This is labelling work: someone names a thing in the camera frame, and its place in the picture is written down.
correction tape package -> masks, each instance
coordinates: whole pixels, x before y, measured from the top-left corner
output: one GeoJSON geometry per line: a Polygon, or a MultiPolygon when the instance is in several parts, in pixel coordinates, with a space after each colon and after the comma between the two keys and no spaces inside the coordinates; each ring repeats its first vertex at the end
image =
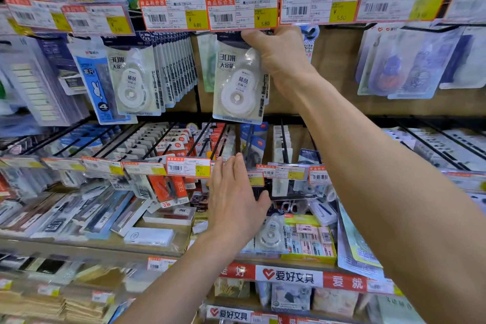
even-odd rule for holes
{"type": "Polygon", "coordinates": [[[160,115],[152,34],[137,32],[135,36],[103,38],[103,42],[118,114],[160,115]]]}
{"type": "Polygon", "coordinates": [[[368,94],[387,96],[407,81],[425,32],[399,29],[382,35],[368,81],[368,94]]]}
{"type": "Polygon", "coordinates": [[[88,96],[100,124],[138,123],[133,115],[118,114],[115,92],[111,84],[108,57],[99,37],[76,38],[68,48],[83,78],[88,96]]]}
{"type": "Polygon", "coordinates": [[[240,32],[218,33],[213,118],[261,124],[264,115],[264,73],[260,54],[240,32]]]}
{"type": "Polygon", "coordinates": [[[440,80],[441,89],[480,89],[486,85],[483,69],[486,28],[466,27],[440,80]]]}
{"type": "Polygon", "coordinates": [[[430,99],[464,31],[426,32],[404,85],[389,99],[430,99]]]}

price label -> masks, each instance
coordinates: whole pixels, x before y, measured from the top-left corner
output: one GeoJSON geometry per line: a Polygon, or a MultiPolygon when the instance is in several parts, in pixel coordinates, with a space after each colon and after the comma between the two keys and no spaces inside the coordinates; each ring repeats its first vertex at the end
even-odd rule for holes
{"type": "Polygon", "coordinates": [[[170,176],[209,178],[211,175],[211,160],[203,158],[168,157],[167,174],[170,176]]]}
{"type": "Polygon", "coordinates": [[[113,304],[115,303],[115,294],[113,292],[93,291],[91,300],[97,303],[113,304]]]}
{"type": "Polygon", "coordinates": [[[309,183],[312,185],[331,184],[331,180],[325,166],[309,167],[309,183]]]}
{"type": "Polygon", "coordinates": [[[2,161],[10,167],[14,168],[45,168],[36,158],[27,157],[13,157],[2,158],[2,161]]]}
{"type": "Polygon", "coordinates": [[[62,12],[74,33],[132,35],[134,30],[122,5],[63,6],[62,12]]]}
{"type": "Polygon", "coordinates": [[[86,168],[81,165],[79,159],[42,158],[42,161],[45,162],[48,167],[54,170],[86,170],[86,168]]]}
{"type": "Polygon", "coordinates": [[[277,26],[278,0],[207,0],[211,31],[277,26]]]}
{"type": "Polygon", "coordinates": [[[257,164],[256,168],[264,173],[265,178],[275,178],[275,166],[268,166],[265,164],[257,164]]]}
{"type": "Polygon", "coordinates": [[[153,270],[157,272],[165,272],[177,260],[166,259],[164,257],[150,256],[147,262],[147,270],[153,270]]]}
{"type": "Polygon", "coordinates": [[[44,296],[58,297],[61,287],[52,284],[41,285],[37,288],[37,293],[44,296]]]}
{"type": "Polygon", "coordinates": [[[21,26],[71,32],[63,3],[47,0],[5,0],[15,21],[21,26]]]}
{"type": "Polygon", "coordinates": [[[361,0],[356,22],[432,21],[442,0],[361,0]]]}
{"type": "Polygon", "coordinates": [[[280,24],[352,23],[358,0],[282,0],[280,24]]]}
{"type": "Polygon", "coordinates": [[[140,0],[147,30],[209,30],[206,0],[140,0]]]}
{"type": "Polygon", "coordinates": [[[10,279],[0,279],[0,290],[9,291],[12,288],[12,281],[10,279]]]}
{"type": "Polygon", "coordinates": [[[486,0],[452,0],[444,16],[445,21],[486,21],[486,0]]]}
{"type": "Polygon", "coordinates": [[[100,172],[116,174],[119,176],[124,175],[122,164],[119,161],[90,158],[88,156],[82,156],[81,159],[86,169],[98,170],[100,172]]]}
{"type": "Polygon", "coordinates": [[[250,185],[263,187],[265,185],[263,172],[247,172],[250,185]]]}

barcode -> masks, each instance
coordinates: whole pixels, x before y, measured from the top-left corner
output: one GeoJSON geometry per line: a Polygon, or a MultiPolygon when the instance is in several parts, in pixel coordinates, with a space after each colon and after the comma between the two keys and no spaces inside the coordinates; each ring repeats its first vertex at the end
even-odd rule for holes
{"type": "Polygon", "coordinates": [[[455,8],[456,9],[477,9],[481,5],[481,2],[478,0],[473,0],[473,1],[466,1],[466,2],[456,2],[455,3],[455,8]]]}
{"type": "Polygon", "coordinates": [[[301,15],[305,16],[307,14],[307,6],[304,7],[287,7],[286,15],[287,16],[296,16],[301,15]]]}
{"type": "Polygon", "coordinates": [[[228,13],[228,14],[213,14],[213,20],[216,23],[233,22],[233,15],[231,13],[228,13]]]}
{"type": "Polygon", "coordinates": [[[364,5],[365,12],[386,12],[388,3],[366,3],[364,5]]]}
{"type": "Polygon", "coordinates": [[[312,180],[328,180],[328,175],[327,174],[315,174],[312,173],[312,180]]]}
{"type": "Polygon", "coordinates": [[[150,22],[167,22],[166,14],[147,14],[146,16],[150,22]]]}
{"type": "Polygon", "coordinates": [[[69,20],[71,22],[71,25],[77,26],[77,27],[88,27],[89,23],[87,20],[69,20]]]}
{"type": "Polygon", "coordinates": [[[35,17],[32,13],[28,13],[28,12],[17,12],[16,10],[14,10],[15,14],[17,14],[17,17],[19,17],[20,19],[22,20],[35,20],[35,17]]]}

yellow price sticker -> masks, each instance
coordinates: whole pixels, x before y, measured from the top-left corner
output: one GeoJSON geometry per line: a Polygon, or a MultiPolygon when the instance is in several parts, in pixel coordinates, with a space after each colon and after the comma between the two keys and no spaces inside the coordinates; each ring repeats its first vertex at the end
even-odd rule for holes
{"type": "Polygon", "coordinates": [[[30,27],[20,26],[13,18],[7,18],[10,26],[14,29],[15,33],[19,35],[33,35],[33,30],[30,27]]]}
{"type": "Polygon", "coordinates": [[[265,185],[265,180],[263,177],[250,177],[250,185],[263,187],[265,185]]]}
{"type": "Polygon", "coordinates": [[[86,170],[86,168],[83,167],[81,164],[69,164],[69,165],[73,170],[81,170],[81,171],[86,170]]]}
{"type": "Polygon", "coordinates": [[[416,0],[408,16],[409,21],[432,21],[439,12],[442,0],[416,0]]]}
{"type": "Polygon", "coordinates": [[[210,177],[210,166],[196,166],[196,177],[210,177]]]}
{"type": "Polygon", "coordinates": [[[158,176],[166,176],[167,175],[165,168],[152,168],[152,173],[154,173],[158,176]]]}
{"type": "Polygon", "coordinates": [[[289,170],[289,180],[303,180],[305,172],[289,170]]]}
{"type": "Polygon", "coordinates": [[[277,8],[255,9],[255,28],[272,28],[277,25],[277,8]]]}
{"type": "Polygon", "coordinates": [[[331,15],[329,16],[329,22],[353,22],[357,6],[357,1],[333,2],[331,5],[331,15]]]}
{"type": "Polygon", "coordinates": [[[117,174],[119,176],[123,175],[123,169],[121,167],[109,166],[111,174],[117,174]]]}
{"type": "Polygon", "coordinates": [[[106,17],[106,21],[110,25],[111,32],[115,35],[130,35],[132,33],[125,16],[106,17]]]}
{"type": "Polygon", "coordinates": [[[190,30],[209,30],[206,10],[186,10],[187,28],[190,30]]]}
{"type": "Polygon", "coordinates": [[[58,30],[71,32],[71,26],[69,26],[66,16],[62,13],[51,13],[52,19],[56,24],[58,30]]]}
{"type": "Polygon", "coordinates": [[[38,161],[30,161],[29,166],[31,168],[45,168],[42,164],[40,164],[38,161]]]}

